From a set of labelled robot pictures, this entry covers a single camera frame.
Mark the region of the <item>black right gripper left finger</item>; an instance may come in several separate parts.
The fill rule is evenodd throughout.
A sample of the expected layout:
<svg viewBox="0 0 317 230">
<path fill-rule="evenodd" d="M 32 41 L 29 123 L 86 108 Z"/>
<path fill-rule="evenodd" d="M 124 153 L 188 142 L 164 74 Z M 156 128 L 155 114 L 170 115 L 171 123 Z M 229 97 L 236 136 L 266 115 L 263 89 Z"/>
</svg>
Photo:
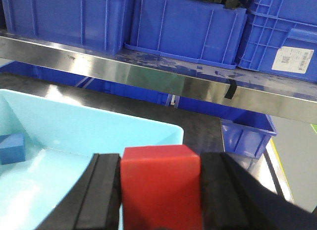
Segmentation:
<svg viewBox="0 0 317 230">
<path fill-rule="evenodd" d="M 120 205 L 120 155 L 94 154 L 77 182 L 37 229 L 117 230 Z"/>
</svg>

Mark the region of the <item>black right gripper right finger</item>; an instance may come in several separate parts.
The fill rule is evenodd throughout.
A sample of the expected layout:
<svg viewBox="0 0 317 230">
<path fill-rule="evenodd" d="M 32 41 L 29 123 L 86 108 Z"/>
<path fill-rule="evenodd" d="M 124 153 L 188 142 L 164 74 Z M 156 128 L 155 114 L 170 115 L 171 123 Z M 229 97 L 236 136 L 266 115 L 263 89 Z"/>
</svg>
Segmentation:
<svg viewBox="0 0 317 230">
<path fill-rule="evenodd" d="M 317 218 L 262 186 L 226 153 L 201 158 L 206 230 L 315 230 Z"/>
</svg>

